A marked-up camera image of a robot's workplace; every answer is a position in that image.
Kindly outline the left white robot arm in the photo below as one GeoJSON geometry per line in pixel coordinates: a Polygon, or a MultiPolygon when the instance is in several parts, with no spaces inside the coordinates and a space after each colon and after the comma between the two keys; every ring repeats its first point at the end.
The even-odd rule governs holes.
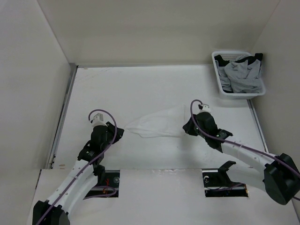
{"type": "Polygon", "coordinates": [[[100,163],[105,150],[119,141],[123,134],[122,128],[110,122],[93,125],[90,140],[79,152],[68,176],[50,197],[34,205],[32,224],[68,225],[71,213],[82,200],[117,196],[119,177],[106,172],[100,163]]]}

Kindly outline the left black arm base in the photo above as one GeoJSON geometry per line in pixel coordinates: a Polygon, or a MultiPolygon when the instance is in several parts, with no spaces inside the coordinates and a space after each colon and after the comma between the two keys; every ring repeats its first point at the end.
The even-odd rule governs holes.
{"type": "Polygon", "coordinates": [[[106,171],[103,178],[87,193],[84,199],[89,198],[117,198],[119,197],[120,170],[106,171]]]}

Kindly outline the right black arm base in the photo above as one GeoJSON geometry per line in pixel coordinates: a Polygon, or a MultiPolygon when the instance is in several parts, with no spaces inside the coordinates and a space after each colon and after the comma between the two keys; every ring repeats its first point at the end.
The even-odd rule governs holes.
{"type": "Polygon", "coordinates": [[[248,197],[245,184],[233,182],[227,171],[236,162],[227,161],[219,168],[202,170],[202,180],[206,197],[248,197]]]}

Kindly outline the white tank top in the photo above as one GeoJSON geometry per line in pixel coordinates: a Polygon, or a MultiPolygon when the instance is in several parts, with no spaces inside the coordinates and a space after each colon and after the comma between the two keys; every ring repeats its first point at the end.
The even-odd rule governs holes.
{"type": "Polygon", "coordinates": [[[177,105],[169,109],[144,115],[125,126],[130,133],[142,138],[181,137],[187,121],[187,107],[177,105]]]}

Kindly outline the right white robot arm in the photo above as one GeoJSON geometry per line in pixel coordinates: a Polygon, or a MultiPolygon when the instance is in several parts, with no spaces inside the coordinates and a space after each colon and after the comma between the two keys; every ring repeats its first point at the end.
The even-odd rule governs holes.
{"type": "Polygon", "coordinates": [[[202,137],[212,149],[247,164],[243,167],[227,161],[220,166],[217,180],[224,187],[248,184],[265,191],[281,205],[286,205],[299,192],[300,172],[289,155],[272,155],[245,146],[231,132],[218,128],[209,112],[193,114],[183,130],[188,135],[202,137]]]}

